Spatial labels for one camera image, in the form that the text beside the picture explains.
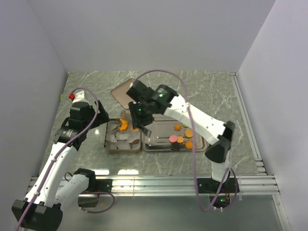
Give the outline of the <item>metal tongs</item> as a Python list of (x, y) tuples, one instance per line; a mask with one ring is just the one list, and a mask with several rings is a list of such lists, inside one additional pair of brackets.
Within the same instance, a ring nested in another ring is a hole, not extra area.
[(130, 113), (126, 110), (122, 110), (121, 112), (121, 118), (126, 120), (126, 116), (130, 116)]

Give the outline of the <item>orange fish cookie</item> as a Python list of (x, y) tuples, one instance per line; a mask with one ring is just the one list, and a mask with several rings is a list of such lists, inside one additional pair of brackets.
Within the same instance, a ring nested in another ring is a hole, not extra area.
[(129, 123), (121, 123), (121, 125), (118, 127), (119, 131), (126, 131), (129, 128)]
[(125, 119), (120, 119), (120, 122), (122, 123), (122, 124), (128, 124), (129, 122), (127, 121), (127, 120), (125, 120)]

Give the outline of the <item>pink macaron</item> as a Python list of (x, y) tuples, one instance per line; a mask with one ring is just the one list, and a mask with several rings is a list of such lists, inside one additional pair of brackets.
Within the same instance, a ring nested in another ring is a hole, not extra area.
[(171, 135), (171, 136), (169, 137), (169, 141), (170, 141), (171, 143), (177, 142), (177, 140), (178, 140), (177, 135)]

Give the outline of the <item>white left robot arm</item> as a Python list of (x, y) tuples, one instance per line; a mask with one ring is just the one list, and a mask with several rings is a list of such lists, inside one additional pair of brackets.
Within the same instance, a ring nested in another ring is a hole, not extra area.
[(66, 205), (80, 193), (98, 191), (95, 172), (83, 168), (76, 170), (71, 180), (58, 189), (88, 131), (110, 120), (99, 100), (95, 105), (91, 106), (87, 100), (73, 100), (70, 116), (56, 131), (48, 161), (37, 181), (23, 200), (15, 200), (12, 205), (17, 229), (55, 231), (61, 224)]

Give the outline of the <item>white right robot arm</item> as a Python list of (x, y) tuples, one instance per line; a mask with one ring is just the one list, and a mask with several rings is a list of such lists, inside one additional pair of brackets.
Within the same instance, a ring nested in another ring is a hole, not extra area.
[(132, 99), (128, 106), (133, 128), (148, 134), (146, 126), (153, 123), (153, 115), (161, 114), (187, 125), (202, 136), (209, 144), (205, 156), (212, 165), (212, 188), (217, 192), (228, 188), (233, 122), (222, 122), (207, 115), (166, 85), (153, 90), (137, 80), (130, 85), (127, 95)]

